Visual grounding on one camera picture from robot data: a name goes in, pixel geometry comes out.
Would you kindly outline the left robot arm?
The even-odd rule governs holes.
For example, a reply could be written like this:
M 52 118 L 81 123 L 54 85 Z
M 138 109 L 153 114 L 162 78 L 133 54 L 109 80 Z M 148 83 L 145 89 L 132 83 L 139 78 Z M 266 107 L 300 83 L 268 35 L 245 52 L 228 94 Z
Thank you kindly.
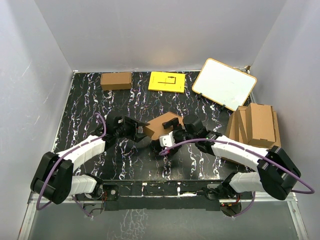
M 30 189 L 40 198 L 46 198 L 58 205 L 67 197 L 87 194 L 97 200 L 103 195 L 101 181 L 89 174 L 74 175 L 77 168 L 114 146 L 118 139 L 126 138 L 140 142 L 146 134 L 139 127 L 147 122 L 109 113 L 102 117 L 98 112 L 98 125 L 90 135 L 77 145 L 58 153 L 46 152 L 37 167 Z

